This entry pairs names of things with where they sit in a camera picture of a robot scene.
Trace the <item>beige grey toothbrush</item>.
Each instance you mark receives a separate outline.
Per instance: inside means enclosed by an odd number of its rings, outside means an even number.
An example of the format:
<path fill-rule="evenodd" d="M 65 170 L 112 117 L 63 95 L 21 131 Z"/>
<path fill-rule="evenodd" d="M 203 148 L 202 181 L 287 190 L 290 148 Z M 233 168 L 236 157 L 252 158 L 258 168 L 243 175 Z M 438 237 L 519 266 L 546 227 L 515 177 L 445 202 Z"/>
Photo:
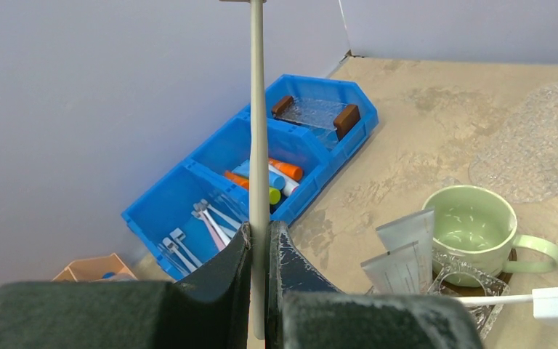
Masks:
<path fill-rule="evenodd" d="M 267 239 L 270 224 L 267 116 L 264 90 L 263 1 L 250 4 L 251 149 L 249 157 L 249 226 L 251 231 L 251 320 L 254 336 L 265 339 Z"/>

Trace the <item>light green ceramic mug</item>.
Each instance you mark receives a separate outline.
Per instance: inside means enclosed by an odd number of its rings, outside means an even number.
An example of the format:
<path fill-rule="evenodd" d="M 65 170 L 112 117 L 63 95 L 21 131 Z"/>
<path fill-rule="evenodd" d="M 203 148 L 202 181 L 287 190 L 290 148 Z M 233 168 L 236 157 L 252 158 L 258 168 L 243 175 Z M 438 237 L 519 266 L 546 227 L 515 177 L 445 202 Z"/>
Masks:
<path fill-rule="evenodd" d="M 434 192 L 422 205 L 434 213 L 433 247 L 497 277 L 502 273 L 558 270 L 558 245 L 518 233 L 511 204 L 474 185 L 452 185 Z"/>

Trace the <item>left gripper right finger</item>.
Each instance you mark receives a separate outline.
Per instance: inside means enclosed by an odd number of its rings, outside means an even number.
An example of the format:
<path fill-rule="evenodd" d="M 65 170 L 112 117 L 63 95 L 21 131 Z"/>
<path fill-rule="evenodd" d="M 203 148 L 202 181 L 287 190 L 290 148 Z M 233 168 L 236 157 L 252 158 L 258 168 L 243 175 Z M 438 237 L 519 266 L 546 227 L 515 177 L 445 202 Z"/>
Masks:
<path fill-rule="evenodd" d="M 482 348 L 472 317 L 442 296 L 347 294 L 268 228 L 266 348 Z"/>

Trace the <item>white toothbrush with cap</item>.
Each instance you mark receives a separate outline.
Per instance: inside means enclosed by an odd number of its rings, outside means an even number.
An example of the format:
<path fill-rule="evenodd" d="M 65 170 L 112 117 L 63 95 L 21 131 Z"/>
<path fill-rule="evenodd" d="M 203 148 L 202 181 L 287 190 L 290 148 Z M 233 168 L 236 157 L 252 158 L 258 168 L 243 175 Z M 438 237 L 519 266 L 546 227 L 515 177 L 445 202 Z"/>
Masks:
<path fill-rule="evenodd" d="M 533 289 L 530 294 L 483 297 L 455 297 L 466 307 L 531 303 L 533 317 L 549 326 L 558 326 L 558 286 Z"/>

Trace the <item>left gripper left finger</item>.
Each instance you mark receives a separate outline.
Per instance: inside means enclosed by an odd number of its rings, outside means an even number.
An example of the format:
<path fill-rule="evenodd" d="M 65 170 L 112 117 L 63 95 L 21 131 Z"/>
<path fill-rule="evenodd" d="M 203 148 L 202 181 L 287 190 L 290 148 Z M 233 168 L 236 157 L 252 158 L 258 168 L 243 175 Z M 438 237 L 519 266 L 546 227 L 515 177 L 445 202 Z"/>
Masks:
<path fill-rule="evenodd" d="M 0 348 L 244 348 L 251 232 L 169 281 L 25 281 L 0 286 Z"/>

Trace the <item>clear glass toothbrush holder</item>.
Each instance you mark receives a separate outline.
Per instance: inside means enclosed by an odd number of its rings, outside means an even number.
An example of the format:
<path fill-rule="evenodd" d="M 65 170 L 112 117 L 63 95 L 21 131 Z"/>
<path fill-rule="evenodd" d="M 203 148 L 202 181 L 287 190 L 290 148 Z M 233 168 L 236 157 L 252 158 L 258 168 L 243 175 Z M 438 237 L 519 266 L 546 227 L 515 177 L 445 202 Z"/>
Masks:
<path fill-rule="evenodd" d="M 509 293 L 510 273 L 492 276 L 456 256 L 412 242 L 360 264 L 373 286 L 370 294 L 437 294 L 493 297 Z"/>

